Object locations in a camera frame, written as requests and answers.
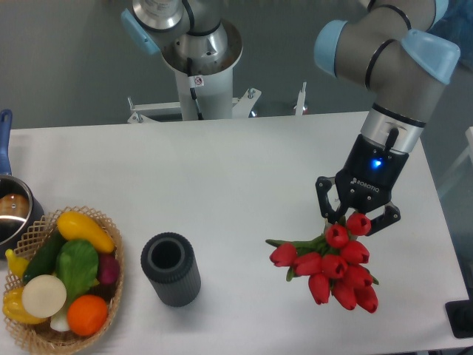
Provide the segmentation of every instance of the white table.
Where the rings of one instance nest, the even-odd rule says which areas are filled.
[[[13,174],[48,212],[90,206],[126,246],[126,284],[112,327],[85,354],[386,354],[473,345],[455,339],[445,302],[467,298],[421,144],[393,190],[402,221],[362,241],[375,314],[317,306],[307,278],[285,281],[265,239],[309,240],[323,228],[314,183],[343,166],[365,112],[12,132]],[[159,301],[140,268],[147,240],[187,237],[202,289]],[[0,277],[6,274],[0,264]],[[2,354],[18,354],[0,329]]]

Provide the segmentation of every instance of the blue pan handle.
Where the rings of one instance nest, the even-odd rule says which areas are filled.
[[[8,144],[12,129],[13,113],[9,109],[0,112],[0,175],[11,175],[12,167],[8,159]]]

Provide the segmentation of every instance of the fake vegetable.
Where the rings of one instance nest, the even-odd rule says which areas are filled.
[[[58,217],[58,229],[67,240],[88,240],[99,253],[110,254],[115,249],[113,239],[89,216],[75,211]]]
[[[50,327],[54,331],[70,331],[69,323],[67,322],[67,306],[65,305],[61,310],[51,317]]]
[[[21,279],[24,271],[28,267],[29,261],[24,257],[17,257],[12,249],[8,249],[5,252],[5,257],[7,258],[8,268],[12,271],[12,274]]]
[[[23,283],[26,284],[39,275],[51,274],[54,271],[59,251],[65,243],[66,240],[61,233],[54,231],[28,264],[23,274]]]
[[[118,279],[120,264],[110,254],[100,254],[98,258],[97,280],[102,285],[111,285]]]
[[[87,337],[102,328],[107,316],[108,308],[103,298],[86,294],[71,304],[67,312],[67,322],[71,331]]]
[[[35,277],[24,287],[21,301],[26,312],[38,318],[51,317],[66,302],[64,284],[52,275]]]
[[[92,287],[97,270],[98,254],[90,242],[78,239],[64,244],[58,255],[56,273],[66,286],[67,304]]]
[[[3,297],[3,314],[10,318],[24,324],[39,324],[45,322],[47,318],[37,318],[25,311],[21,295],[23,294],[23,287],[15,288],[8,292]]]

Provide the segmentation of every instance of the cooking pot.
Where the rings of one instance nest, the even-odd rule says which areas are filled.
[[[44,214],[26,183],[12,176],[8,143],[13,114],[0,112],[0,259],[7,249],[14,249],[29,226]]]

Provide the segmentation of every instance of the light blue joint cap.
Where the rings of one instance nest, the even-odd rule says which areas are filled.
[[[139,48],[149,55],[153,55],[160,52],[160,48],[155,42],[149,37],[148,33],[138,24],[136,18],[128,11],[124,10],[121,13],[121,23],[125,30],[132,38],[133,42],[136,43]]]
[[[435,20],[432,26],[445,15],[449,8],[449,0],[435,0]]]
[[[347,21],[335,20],[322,28],[313,48],[313,57],[317,67],[336,77],[335,56],[341,31]]]
[[[410,30],[401,40],[401,45],[431,76],[445,85],[450,84],[460,58],[460,48],[456,44],[430,33]]]

